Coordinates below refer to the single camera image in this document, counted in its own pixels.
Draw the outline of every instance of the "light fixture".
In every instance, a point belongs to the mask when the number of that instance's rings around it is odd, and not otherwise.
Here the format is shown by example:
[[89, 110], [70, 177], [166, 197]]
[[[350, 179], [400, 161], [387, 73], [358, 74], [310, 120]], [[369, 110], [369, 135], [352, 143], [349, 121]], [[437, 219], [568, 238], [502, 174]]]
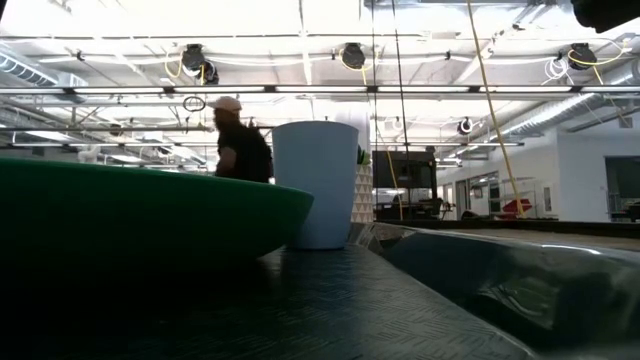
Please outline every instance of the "light fixture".
[[583, 92], [640, 92], [640, 86], [585, 86]]
[[[469, 144], [469, 145], [473, 145], [472, 147], [498, 147], [500, 146], [500, 143], [477, 143], [477, 144]], [[518, 142], [518, 143], [504, 143], [502, 144], [504, 146], [524, 146], [523, 142]]]
[[468, 117], [460, 120], [458, 123], [458, 134], [460, 135], [469, 135], [473, 131], [473, 121]]
[[71, 144], [66, 144], [66, 145], [76, 146], [76, 147], [82, 147], [82, 146], [116, 147], [116, 146], [119, 146], [120, 144], [118, 144], [118, 143], [97, 143], [97, 144], [71, 143]]
[[160, 81], [169, 83], [169, 84], [171, 84], [171, 86], [176, 86], [176, 83], [174, 83], [173, 80], [171, 80], [169, 78], [160, 78]]
[[122, 162], [142, 162], [144, 160], [135, 157], [135, 156], [129, 156], [129, 155], [109, 155], [111, 158], [118, 160], [118, 161], [122, 161]]
[[276, 86], [277, 92], [292, 93], [365, 93], [366, 86]]
[[360, 70], [364, 66], [367, 58], [362, 52], [362, 45], [360, 43], [346, 43], [344, 49], [341, 51], [342, 63], [352, 70]]
[[[400, 92], [400, 86], [380, 86], [379, 92]], [[440, 92], [467, 92], [468, 86], [403, 86], [402, 91], [405, 93], [440, 93]]]
[[0, 94], [11, 94], [11, 95], [30, 95], [33, 93], [37, 93], [38, 95], [49, 95], [49, 94], [64, 94], [64, 90], [61, 88], [52, 88], [52, 87], [28, 87], [28, 88], [4, 88], [0, 89]]
[[489, 92], [533, 93], [533, 92], [568, 92], [571, 86], [489, 86]]
[[190, 94], [260, 93], [264, 92], [264, 86], [180, 86], [174, 91]]
[[160, 94], [164, 92], [161, 87], [111, 87], [111, 88], [94, 88], [81, 87], [74, 89], [76, 94]]
[[67, 136], [55, 131], [26, 131], [25, 134], [49, 139], [53, 141], [69, 141], [74, 140], [71, 136]]
[[58, 143], [14, 143], [9, 145], [15, 146], [15, 147], [63, 147], [64, 146], [64, 144], [58, 144]]

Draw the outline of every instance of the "green tray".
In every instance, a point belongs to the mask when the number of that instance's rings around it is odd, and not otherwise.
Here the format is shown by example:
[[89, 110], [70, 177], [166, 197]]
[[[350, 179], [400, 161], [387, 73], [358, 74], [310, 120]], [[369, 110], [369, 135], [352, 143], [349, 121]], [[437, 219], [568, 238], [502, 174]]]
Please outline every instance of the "green tray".
[[313, 203], [270, 184], [15, 159], [0, 159], [0, 189], [0, 267], [36, 277], [233, 265], [292, 240]]

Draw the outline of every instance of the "man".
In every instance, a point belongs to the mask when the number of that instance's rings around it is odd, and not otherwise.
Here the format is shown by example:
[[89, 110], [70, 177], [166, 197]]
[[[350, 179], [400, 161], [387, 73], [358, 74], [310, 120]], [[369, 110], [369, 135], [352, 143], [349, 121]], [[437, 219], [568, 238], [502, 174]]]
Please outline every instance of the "man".
[[220, 161], [216, 176], [268, 183], [272, 173], [271, 149], [258, 129], [240, 123], [240, 102], [223, 96], [213, 107], [219, 131]]

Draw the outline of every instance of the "baseball cap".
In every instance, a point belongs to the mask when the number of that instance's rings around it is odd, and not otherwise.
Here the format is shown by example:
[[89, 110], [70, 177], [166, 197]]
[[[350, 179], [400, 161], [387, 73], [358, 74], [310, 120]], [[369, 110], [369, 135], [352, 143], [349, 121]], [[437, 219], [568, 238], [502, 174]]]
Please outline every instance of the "baseball cap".
[[231, 96], [222, 96], [213, 103], [214, 109], [226, 110], [232, 113], [239, 113], [242, 110], [240, 101]]

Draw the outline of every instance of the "black shirt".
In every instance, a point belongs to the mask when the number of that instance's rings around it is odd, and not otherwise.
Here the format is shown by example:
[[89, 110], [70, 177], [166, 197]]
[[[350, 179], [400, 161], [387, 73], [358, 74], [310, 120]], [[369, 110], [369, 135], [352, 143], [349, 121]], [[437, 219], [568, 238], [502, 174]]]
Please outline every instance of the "black shirt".
[[268, 183], [271, 176], [271, 149], [258, 129], [244, 125], [234, 126], [220, 132], [218, 154], [228, 147], [236, 152], [233, 171], [226, 177]]

